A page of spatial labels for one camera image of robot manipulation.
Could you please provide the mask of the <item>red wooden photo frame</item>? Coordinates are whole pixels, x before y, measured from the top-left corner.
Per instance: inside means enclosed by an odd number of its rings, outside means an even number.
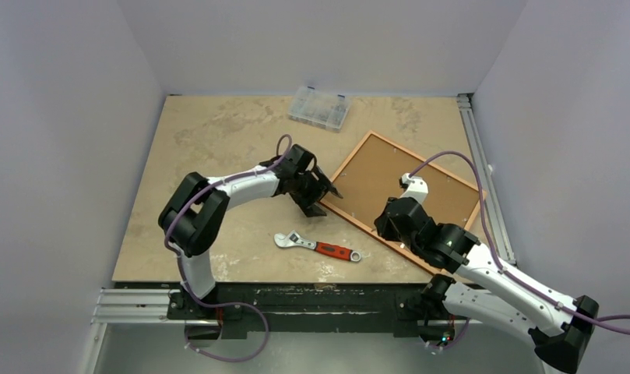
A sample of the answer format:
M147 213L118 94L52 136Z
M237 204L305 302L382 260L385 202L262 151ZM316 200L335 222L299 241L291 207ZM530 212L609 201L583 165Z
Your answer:
M398 197L403 190L399 180L411 173L425 158L406 147L368 132L330 178L341 199L327 195L322 205L376 242L400 254L430 274L440 270L398 242L387 242L375 232L374 221L382 213L389 197ZM421 169L417 176L428 185L424 210L437 223L457 224L469 231L480 211L478 188L475 182L441 167L435 162Z

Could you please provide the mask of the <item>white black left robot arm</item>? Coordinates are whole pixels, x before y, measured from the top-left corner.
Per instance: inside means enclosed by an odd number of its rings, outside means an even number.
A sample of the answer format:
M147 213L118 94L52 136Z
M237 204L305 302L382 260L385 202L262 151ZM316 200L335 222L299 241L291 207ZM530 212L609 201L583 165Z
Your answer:
M316 156L299 144L247 171L223 177L187 174L158 217L164 244L177 258L186 308L205 319L216 311L216 287L209 249L228 210L256 199L288 195L306 217L323 217L319 202L341 194L318 166Z

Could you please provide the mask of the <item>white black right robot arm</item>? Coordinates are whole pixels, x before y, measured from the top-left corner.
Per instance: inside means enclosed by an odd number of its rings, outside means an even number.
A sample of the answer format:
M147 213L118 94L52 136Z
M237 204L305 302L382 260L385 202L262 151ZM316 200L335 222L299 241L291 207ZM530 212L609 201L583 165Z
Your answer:
M533 326L535 353L553 368L575 373L593 334L598 303L563 295L492 256L491 249L455 224L435 223L412 197L390 198L375 219L377 233L403 243L427 264L458 273L516 308Z

